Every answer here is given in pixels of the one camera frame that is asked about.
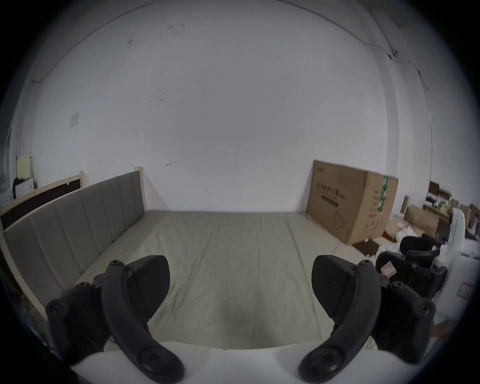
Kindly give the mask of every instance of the mattress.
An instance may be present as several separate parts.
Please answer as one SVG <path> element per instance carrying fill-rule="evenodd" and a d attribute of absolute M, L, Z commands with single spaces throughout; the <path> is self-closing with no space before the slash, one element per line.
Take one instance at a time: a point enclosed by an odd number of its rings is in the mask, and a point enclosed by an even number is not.
<path fill-rule="evenodd" d="M 326 340 L 333 322 L 312 291 L 313 261 L 364 256 L 308 214 L 148 211 L 88 267 L 151 254 L 170 267 L 167 298 L 148 326 L 158 341 L 213 348 L 268 348 Z"/>

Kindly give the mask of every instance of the cardboard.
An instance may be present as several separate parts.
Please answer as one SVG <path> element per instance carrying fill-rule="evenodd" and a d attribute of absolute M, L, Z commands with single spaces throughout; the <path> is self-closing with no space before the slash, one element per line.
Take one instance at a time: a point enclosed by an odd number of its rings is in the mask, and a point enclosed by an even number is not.
<path fill-rule="evenodd" d="M 472 209 L 466 205 L 460 204 L 460 210 L 465 215 L 465 227 L 468 227 L 468 223 L 470 222 L 470 217 L 472 215 Z"/>
<path fill-rule="evenodd" d="M 468 206 L 471 210 L 472 210 L 472 214 L 470 216 L 470 223 L 472 224 L 472 226 L 475 224 L 475 216 L 478 216 L 479 220 L 480 220 L 480 209 L 478 207 L 476 207 L 475 205 L 473 204 L 470 204 Z M 477 235 L 480 233 L 480 225 L 479 227 L 477 228 Z"/>
<path fill-rule="evenodd" d="M 459 208 L 460 207 L 460 201 L 451 199 L 450 200 L 450 212 L 452 211 L 453 208 Z"/>
<path fill-rule="evenodd" d="M 383 235 L 398 179 L 315 161 L 307 213 L 345 244 Z"/>
<path fill-rule="evenodd" d="M 440 220 L 437 215 L 415 206 L 407 208 L 403 219 L 411 225 L 423 229 L 431 237 L 435 237 Z"/>

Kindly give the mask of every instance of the headboard panel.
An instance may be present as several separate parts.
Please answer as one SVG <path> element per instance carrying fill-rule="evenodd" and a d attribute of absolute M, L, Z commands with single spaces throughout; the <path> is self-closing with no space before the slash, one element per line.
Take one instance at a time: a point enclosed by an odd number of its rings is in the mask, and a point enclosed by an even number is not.
<path fill-rule="evenodd" d="M 45 306 L 144 214 L 141 171 L 73 191 L 4 232 L 23 279 Z"/>

